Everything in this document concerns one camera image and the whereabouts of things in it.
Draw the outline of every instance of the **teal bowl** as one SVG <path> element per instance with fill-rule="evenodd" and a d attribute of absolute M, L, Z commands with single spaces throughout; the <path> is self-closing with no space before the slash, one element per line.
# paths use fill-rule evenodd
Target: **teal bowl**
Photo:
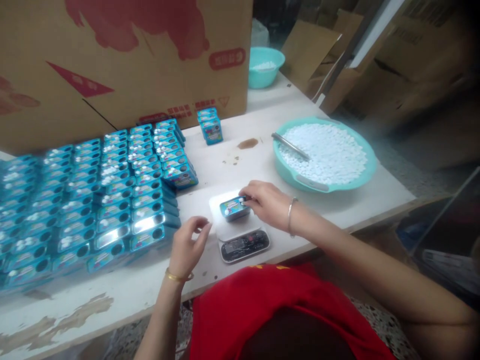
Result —
<path fill-rule="evenodd" d="M 274 63 L 275 67 L 254 69 L 254 67 L 268 62 Z M 248 69 L 248 87 L 250 89 L 263 89 L 272 85 L 284 62 L 285 55 L 278 50 L 269 47 L 252 47 Z"/>
<path fill-rule="evenodd" d="M 298 172 L 296 172 L 295 170 L 293 170 L 287 165 L 282 155 L 280 154 L 280 143 L 274 140 L 273 152 L 275 153 L 275 168 L 283 180 L 285 180 L 288 184 L 290 184 L 296 189 L 299 189 L 305 192 L 311 192 L 311 193 L 318 193 L 318 192 L 331 193 L 337 190 L 352 190 L 352 189 L 359 188 L 370 181 L 375 171 L 377 170 L 377 158 L 370 144 L 358 132 L 352 130 L 351 128 L 342 124 L 339 121 L 335 121 L 331 119 L 319 119 L 316 117 L 305 117 L 305 118 L 289 121 L 283 124 L 276 132 L 283 136 L 288 129 L 299 126 L 299 125 L 303 125 L 303 124 L 333 125 L 339 129 L 346 130 L 356 140 L 356 142 L 363 148 L 363 151 L 366 154 L 365 170 L 361 173 L 359 177 L 357 177 L 355 180 L 353 180 L 348 184 L 327 185 L 323 183 L 314 182 L 300 175 Z"/>

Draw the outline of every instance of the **white table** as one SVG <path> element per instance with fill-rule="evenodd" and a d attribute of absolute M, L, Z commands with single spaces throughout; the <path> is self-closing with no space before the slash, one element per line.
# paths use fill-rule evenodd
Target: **white table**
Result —
<path fill-rule="evenodd" d="M 182 221 L 193 215 L 211 217 L 211 197 L 241 188 L 252 179 L 274 183 L 349 231 L 381 220 L 415 199 L 381 165 L 367 185 L 353 191 L 311 194 L 287 185 L 274 167 L 271 133 L 295 118 L 327 117 L 294 85 L 288 84 L 280 74 L 273 87 L 250 90 L 247 113 L 222 121 L 222 143 L 207 146 L 199 127 L 184 131 L 186 153 L 200 184 L 178 196 Z M 256 146 L 237 147 L 251 138 L 258 140 Z M 183 298 L 201 294 L 240 268 L 277 263 L 313 248 L 306 240 L 291 239 L 279 230 L 268 228 L 268 233 L 272 240 L 268 251 L 226 265 L 221 260 L 214 229 L 194 270 L 194 279 L 184 287 Z M 149 315 L 168 263 L 168 254 L 155 250 L 110 273 L 67 277 L 30 296 L 0 300 L 0 360 L 41 359 Z"/>

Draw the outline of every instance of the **gold bracelet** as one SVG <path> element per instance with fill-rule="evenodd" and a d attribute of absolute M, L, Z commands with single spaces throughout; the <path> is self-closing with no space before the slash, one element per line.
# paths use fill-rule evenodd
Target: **gold bracelet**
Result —
<path fill-rule="evenodd" d="M 194 273 L 193 272 L 191 272 L 190 275 L 188 275 L 187 278 L 183 278 L 183 277 L 180 277 L 180 276 L 175 276 L 170 272 L 168 267 L 165 270 L 165 275 L 170 280 L 176 281 L 178 283 L 186 283 L 187 281 L 190 281 L 194 278 Z"/>

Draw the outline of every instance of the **red triangle graphic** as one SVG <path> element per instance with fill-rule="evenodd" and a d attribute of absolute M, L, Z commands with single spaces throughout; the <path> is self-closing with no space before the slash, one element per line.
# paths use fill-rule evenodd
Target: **red triangle graphic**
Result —
<path fill-rule="evenodd" d="M 90 98 L 93 96 L 111 93 L 115 91 L 112 88 L 102 85 L 96 81 L 90 80 L 85 76 L 78 75 L 58 65 L 52 64 L 51 62 L 47 61 L 46 63 L 50 65 L 57 73 L 59 73 L 62 78 L 64 78 L 70 85 L 75 88 L 75 90 L 77 90 L 85 98 Z"/>
<path fill-rule="evenodd" d="M 220 104 L 223 105 L 224 108 L 227 107 L 227 104 L 229 103 L 229 100 L 230 100 L 230 96 L 223 96 L 223 97 L 218 98 L 218 101 L 220 102 Z"/>

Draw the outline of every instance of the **hand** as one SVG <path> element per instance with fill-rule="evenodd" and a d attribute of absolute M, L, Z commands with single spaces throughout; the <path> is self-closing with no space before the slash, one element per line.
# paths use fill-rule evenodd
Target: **hand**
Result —
<path fill-rule="evenodd" d="M 249 196 L 252 199 L 245 201 L 260 220 L 274 228 L 288 232 L 289 208 L 292 197 L 281 192 L 270 182 L 252 180 L 248 186 L 238 193 L 239 196 Z M 293 235 L 300 235 L 303 219 L 312 215 L 301 203 L 294 202 L 291 209 L 290 231 Z"/>
<path fill-rule="evenodd" d="M 173 236 L 170 265 L 172 275 L 186 279 L 200 260 L 209 237 L 212 223 L 203 216 L 193 216 L 179 228 Z"/>

